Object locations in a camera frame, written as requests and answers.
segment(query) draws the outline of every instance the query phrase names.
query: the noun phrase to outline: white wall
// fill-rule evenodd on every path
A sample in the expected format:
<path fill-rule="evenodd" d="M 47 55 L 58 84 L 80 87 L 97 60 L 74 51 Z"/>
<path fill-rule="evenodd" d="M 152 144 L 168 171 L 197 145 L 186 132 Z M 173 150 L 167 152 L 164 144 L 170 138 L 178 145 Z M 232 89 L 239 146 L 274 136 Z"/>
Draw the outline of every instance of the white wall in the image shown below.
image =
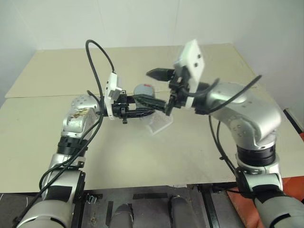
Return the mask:
<path fill-rule="evenodd" d="M 304 85 L 303 0 L 11 0 L 42 49 L 233 43 L 282 108 Z"/>
<path fill-rule="evenodd" d="M 0 107 L 35 50 L 34 38 L 14 4 L 0 0 Z"/>

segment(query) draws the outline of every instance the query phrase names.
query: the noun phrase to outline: white table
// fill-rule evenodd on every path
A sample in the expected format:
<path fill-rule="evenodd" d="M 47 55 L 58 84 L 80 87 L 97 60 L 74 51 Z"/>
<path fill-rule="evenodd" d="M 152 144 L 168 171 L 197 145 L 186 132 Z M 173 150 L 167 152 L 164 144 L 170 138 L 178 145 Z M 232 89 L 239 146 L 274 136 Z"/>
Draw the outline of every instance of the white table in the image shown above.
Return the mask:
<path fill-rule="evenodd" d="M 155 61 L 169 64 L 168 58 L 171 57 L 165 54 L 169 50 L 172 56 L 172 53 L 177 55 L 179 48 L 156 47 L 155 51 L 152 47 L 144 47 L 134 50 L 143 57 L 158 52 L 154 56 L 157 58 Z M 135 58 L 132 48 L 123 49 L 127 49 Z M 207 46 L 203 48 L 203 53 L 207 56 L 203 81 L 207 78 L 208 82 L 212 82 L 216 77 L 221 77 L 223 81 L 246 84 L 254 76 L 231 45 Z M 0 109 L 0 192 L 38 191 L 38 181 L 56 152 L 63 117 L 69 110 L 74 94 L 84 94 L 86 89 L 95 88 L 86 57 L 83 57 L 83 62 L 79 61 L 73 66 L 63 66 L 62 55 L 72 62 L 72 59 L 81 59 L 80 55 L 84 53 L 83 50 L 38 52 L 8 93 L 8 97 L 12 98 L 7 99 Z M 154 67 L 169 67 L 143 62 L 138 62 L 142 75 Z M 58 76 L 60 64 L 64 73 Z M 128 75 L 127 86 L 124 86 L 124 80 L 123 87 L 129 92 L 137 83 L 148 81 L 157 85 L 158 98 L 168 100 L 166 83 L 149 81 L 144 75 L 132 77 L 131 72 L 136 66 L 128 68 L 119 61 L 114 61 L 114 64 L 117 72 Z M 108 77 L 109 68 L 103 71 L 101 81 Z M 81 81 L 83 74 L 88 80 Z M 53 80 L 49 79 L 51 75 L 54 75 Z M 269 102 L 274 102 L 260 86 L 252 90 Z M 139 119 L 130 119 L 127 125 L 123 125 L 121 120 L 105 118 L 86 153 L 85 189 L 235 181 L 226 164 L 219 160 L 208 118 L 195 115 L 194 110 L 174 109 L 172 114 L 173 124 L 155 136 L 150 136 Z M 225 151 L 236 164 L 236 146 L 225 126 L 220 135 Z M 278 130 L 277 153 L 281 159 L 283 177 L 304 175 L 304 143 L 285 117 Z"/>

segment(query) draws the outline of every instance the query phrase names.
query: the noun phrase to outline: beige tabletop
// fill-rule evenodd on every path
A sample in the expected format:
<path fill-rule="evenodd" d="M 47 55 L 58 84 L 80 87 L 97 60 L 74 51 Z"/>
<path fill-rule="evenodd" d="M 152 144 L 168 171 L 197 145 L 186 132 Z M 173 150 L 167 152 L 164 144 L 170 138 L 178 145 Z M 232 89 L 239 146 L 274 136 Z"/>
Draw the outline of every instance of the beige tabletop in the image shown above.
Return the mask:
<path fill-rule="evenodd" d="M 145 48 L 149 49 L 149 52 L 154 52 L 152 47 L 143 49 Z M 156 61 L 162 62 L 160 59 L 163 58 L 163 61 L 167 61 L 169 65 L 169 61 L 166 60 L 169 57 L 165 57 L 164 53 L 177 55 L 178 48 L 156 47 L 157 50 L 163 50 L 160 51 L 158 57 L 155 55 Z M 7 99 L 0 109 L 2 161 L 0 192 L 38 191 L 39 179 L 48 168 L 52 154 L 56 152 L 62 121 L 75 97 L 73 94 L 84 94 L 88 88 L 97 92 L 96 89 L 94 90 L 95 84 L 90 69 L 86 66 L 84 70 L 87 64 L 86 57 L 83 57 L 85 63 L 79 61 L 69 67 L 62 63 L 65 74 L 75 73 L 74 77 L 67 75 L 70 81 L 64 75 L 56 74 L 60 73 L 56 69 L 63 61 L 62 53 L 71 58 L 69 62 L 73 62 L 73 59 L 81 59 L 80 56 L 84 54 L 83 50 L 37 53 L 8 93 L 12 97 L 24 98 Z M 202 77 L 203 81 L 206 79 L 207 82 L 212 82 L 216 77 L 220 77 L 222 81 L 246 84 L 254 76 L 231 45 L 204 46 L 203 53 L 208 61 Z M 38 58 L 39 55 L 43 55 L 42 59 L 45 61 Z M 115 63 L 116 71 L 118 72 L 119 69 L 123 75 L 123 62 L 120 63 L 122 66 L 117 64 L 117 61 Z M 129 77 L 128 81 L 123 81 L 123 87 L 130 92 L 135 84 L 149 79 L 144 76 L 147 70 L 162 66 L 149 65 L 146 62 L 145 67 L 141 68 L 139 63 L 138 67 L 142 77 L 134 76 L 135 79 L 132 79 L 130 76 L 130 72 L 136 68 L 135 65 L 123 75 Z M 42 73 L 43 68 L 45 74 L 36 75 L 38 72 Z M 104 71 L 107 75 L 101 76 L 103 81 L 108 77 L 109 68 Z M 85 72 L 88 80 L 80 81 Z M 48 85 L 53 82 L 49 79 L 52 74 L 55 74 L 54 81 L 61 79 L 62 82 L 56 88 Z M 166 83 L 153 80 L 148 80 L 148 82 L 157 85 L 158 98 L 168 100 L 169 92 Z M 251 90 L 274 103 L 259 85 Z M 226 164 L 219 160 L 219 152 L 211 137 L 208 118 L 195 115 L 194 110 L 174 109 L 172 114 L 173 124 L 154 136 L 150 135 L 140 119 L 130 119 L 125 125 L 119 119 L 110 121 L 105 118 L 99 133 L 86 153 L 85 189 L 235 181 Z M 236 146 L 225 126 L 221 129 L 220 137 L 225 151 L 236 164 Z M 277 154 L 281 160 L 283 177 L 304 175 L 304 143 L 284 116 L 278 129 Z"/>

